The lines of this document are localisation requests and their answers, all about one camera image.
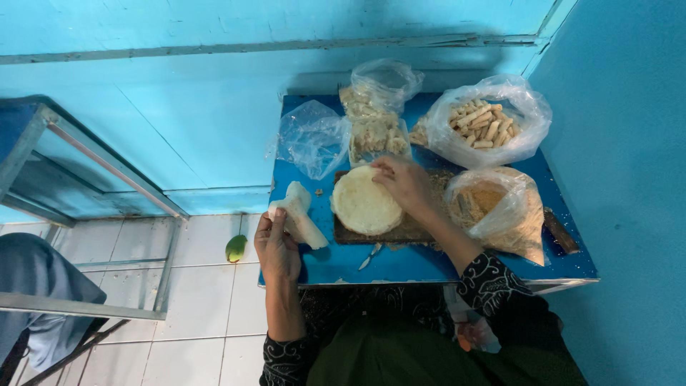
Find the blue table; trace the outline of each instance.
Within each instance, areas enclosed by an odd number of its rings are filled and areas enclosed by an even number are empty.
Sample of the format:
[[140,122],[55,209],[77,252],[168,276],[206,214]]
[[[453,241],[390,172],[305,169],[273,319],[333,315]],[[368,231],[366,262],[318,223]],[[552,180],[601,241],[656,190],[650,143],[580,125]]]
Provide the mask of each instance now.
[[[402,116],[407,122],[407,127],[411,128],[439,96],[439,93],[420,93],[407,102]],[[340,115],[344,114],[337,95],[285,96],[282,114],[290,112],[309,100],[317,100]],[[464,169],[421,146],[412,146],[412,156],[425,168],[446,168],[454,172]],[[553,210],[555,216],[579,244],[581,251],[569,256],[565,255],[544,229],[545,266],[538,266],[513,254],[505,254],[502,258],[504,263],[537,293],[558,291],[570,286],[598,281],[598,272],[591,261],[591,256],[541,151],[537,151],[532,158],[514,163],[512,167],[530,175],[536,181],[543,205]],[[350,164],[347,161],[338,168],[338,170],[349,169]],[[395,251],[384,248],[365,269],[358,271],[360,264],[374,246],[339,245],[334,241],[333,214],[329,207],[329,197],[333,192],[333,176],[332,172],[321,181],[312,181],[292,163],[281,160],[276,160],[274,163],[274,189],[270,201],[282,199],[291,181],[300,181],[312,194],[309,215],[330,242],[327,248],[317,251],[301,246],[303,269],[298,280],[301,286],[408,282],[456,283],[459,280],[456,270],[444,253],[422,245],[408,245]],[[317,189],[323,190],[324,194],[317,197],[314,194]],[[264,285],[261,276],[259,283]]]

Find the green fruit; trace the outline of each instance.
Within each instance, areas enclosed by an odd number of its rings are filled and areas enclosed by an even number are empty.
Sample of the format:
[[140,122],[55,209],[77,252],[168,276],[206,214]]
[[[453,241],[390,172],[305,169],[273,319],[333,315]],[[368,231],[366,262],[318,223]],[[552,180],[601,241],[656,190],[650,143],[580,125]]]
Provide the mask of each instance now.
[[248,239],[239,234],[226,243],[226,261],[238,262],[243,257],[243,252],[246,250],[246,243]]

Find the wooden cutting board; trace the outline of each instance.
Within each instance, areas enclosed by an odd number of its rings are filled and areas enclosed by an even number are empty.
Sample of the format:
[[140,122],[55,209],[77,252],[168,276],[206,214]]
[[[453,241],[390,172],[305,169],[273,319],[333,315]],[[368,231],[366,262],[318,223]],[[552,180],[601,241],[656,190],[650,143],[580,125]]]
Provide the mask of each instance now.
[[[333,183],[337,183],[341,176],[347,174],[350,170],[339,170],[335,173]],[[446,205],[443,203],[443,192],[448,184],[448,181],[455,176],[454,173],[443,169],[428,169],[429,180],[431,181],[431,197],[435,202],[439,202],[441,207],[447,212]],[[418,222],[411,216],[405,215],[403,222],[389,232],[378,236],[365,236],[346,229],[338,220],[335,214],[333,216],[333,239],[338,244],[375,244],[376,242],[432,242],[434,238],[431,237]]]

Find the green skirt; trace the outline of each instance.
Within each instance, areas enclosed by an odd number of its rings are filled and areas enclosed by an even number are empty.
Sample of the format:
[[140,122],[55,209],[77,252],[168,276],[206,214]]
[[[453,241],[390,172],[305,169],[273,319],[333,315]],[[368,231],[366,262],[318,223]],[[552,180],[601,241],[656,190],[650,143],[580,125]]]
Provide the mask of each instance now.
[[504,347],[465,352],[456,342],[392,311],[354,316],[322,349],[314,385],[584,385],[566,352]]

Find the blue wall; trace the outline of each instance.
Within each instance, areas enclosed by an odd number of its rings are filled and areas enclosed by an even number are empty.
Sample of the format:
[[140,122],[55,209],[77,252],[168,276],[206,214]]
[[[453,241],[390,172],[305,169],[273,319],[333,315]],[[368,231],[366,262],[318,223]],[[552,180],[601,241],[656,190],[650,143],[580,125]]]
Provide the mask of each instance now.
[[475,32],[533,35],[554,0],[5,0],[0,55]]
[[[424,71],[424,91],[530,73],[575,2],[9,0],[0,3],[0,98],[53,98],[190,214],[260,212],[282,95],[334,94],[355,65],[383,57]],[[479,47],[459,47],[455,34]],[[109,56],[237,44],[247,52]],[[297,49],[307,44],[319,48]],[[110,59],[31,63],[91,51]],[[94,170],[53,144],[43,146],[48,157]]]
[[686,384],[686,3],[580,0],[530,80],[602,280],[547,296],[593,385]]

